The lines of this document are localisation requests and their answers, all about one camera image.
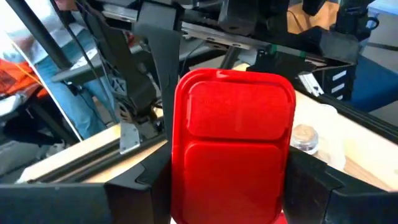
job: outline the floor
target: floor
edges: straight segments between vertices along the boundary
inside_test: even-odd
[[[395,26],[398,17],[390,15],[380,15],[379,20],[381,22],[380,26],[372,32],[372,36],[369,41],[374,43],[398,46],[398,42],[396,41],[396,36],[398,35],[398,26]],[[376,61],[382,66],[397,72],[398,74],[397,52],[377,49],[374,47],[366,47],[363,55],[370,58],[371,60]],[[219,57],[214,60],[210,60],[209,62],[199,64],[194,68],[219,67],[222,59],[222,57]],[[96,105],[106,123],[110,122],[110,115],[106,112],[105,108],[98,101],[96,101]],[[371,112],[371,114],[373,114],[374,116],[398,126],[398,118],[396,115],[397,113],[398,101]],[[45,151],[44,148],[39,148],[36,145],[23,144],[14,141],[0,145],[0,183],[15,182],[15,180],[18,179],[23,171],[22,167],[24,165],[35,162],[36,156],[43,151]],[[14,170],[14,172],[11,172],[6,176],[2,176],[8,170]]]

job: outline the wooden surface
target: wooden surface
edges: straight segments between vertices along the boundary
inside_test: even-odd
[[[240,65],[236,69],[244,70],[245,68],[245,65]],[[315,100],[299,92],[296,92],[296,99],[297,106],[308,108],[312,111],[316,110],[317,105],[319,105]],[[344,172],[384,190],[398,190],[398,163],[396,162],[398,146],[344,116],[336,115],[335,122],[339,124],[340,134],[343,138],[346,157]],[[36,178],[118,137],[120,137],[120,127],[117,125],[28,167],[24,171],[22,178],[25,180]],[[85,182],[106,182],[136,165],[163,144],[164,142],[141,152]]]

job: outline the red plastic tray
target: red plastic tray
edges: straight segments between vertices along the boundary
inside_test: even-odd
[[[178,224],[274,223],[295,109],[272,74],[200,69],[175,94],[172,216]]]

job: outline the blue jeans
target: blue jeans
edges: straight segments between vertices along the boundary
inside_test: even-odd
[[[86,52],[95,47],[95,42],[87,30],[81,31],[77,35],[77,38]],[[83,56],[74,41],[62,47],[62,50],[72,63],[76,63]],[[111,94],[109,82],[105,77],[101,77],[100,81],[105,87],[106,93],[111,100],[110,102],[108,101],[108,97],[103,93],[98,80],[92,80],[83,84],[82,87],[85,90],[77,95],[72,94],[66,84],[52,82],[51,78],[60,70],[50,57],[43,59],[35,67],[83,139],[87,139],[106,129],[92,97],[97,97],[105,108],[114,114],[114,98]]]

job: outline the person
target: person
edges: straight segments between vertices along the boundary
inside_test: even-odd
[[[62,26],[60,19],[56,15],[49,1],[26,1],[50,32],[56,43],[61,47],[67,58],[72,63],[76,63],[80,58],[82,58],[83,55],[78,45],[72,40],[72,37]],[[57,0],[56,3],[60,10],[77,10],[76,4],[73,0]],[[7,5],[5,10],[12,9]],[[104,93],[98,80],[92,80],[85,83],[82,86],[84,91],[77,95],[73,94],[65,84],[52,82],[51,78],[56,75],[60,69],[49,57],[43,47],[33,38],[30,32],[27,31],[26,27],[21,24],[21,21],[16,14],[14,15],[14,19],[17,19],[17,22],[19,23],[13,25],[3,23],[2,26],[5,26],[4,30],[32,62],[43,82],[53,94],[54,98],[58,101],[62,110],[64,110],[65,114],[74,123],[80,136],[83,139],[87,139],[106,129],[106,125],[101,120],[100,114],[98,113],[93,101],[93,96],[97,97],[110,113],[114,113],[114,99],[111,94],[109,82],[105,77],[102,77],[100,82],[103,84],[106,93]],[[77,23],[72,23],[69,26],[86,52],[96,47],[88,30]],[[21,56],[18,52],[8,51],[3,52],[2,55],[8,61],[21,61]]]
[[[0,59],[0,94],[11,96],[39,85],[41,83],[37,75],[27,62],[11,63]],[[51,114],[56,122],[63,123],[63,116],[46,89],[41,89],[35,97],[37,97],[37,103]],[[34,111],[29,111],[29,109],[20,111],[18,116],[6,121],[2,133],[15,141],[50,146],[46,157],[64,150],[67,145],[63,139],[39,132],[43,125],[37,118]]]

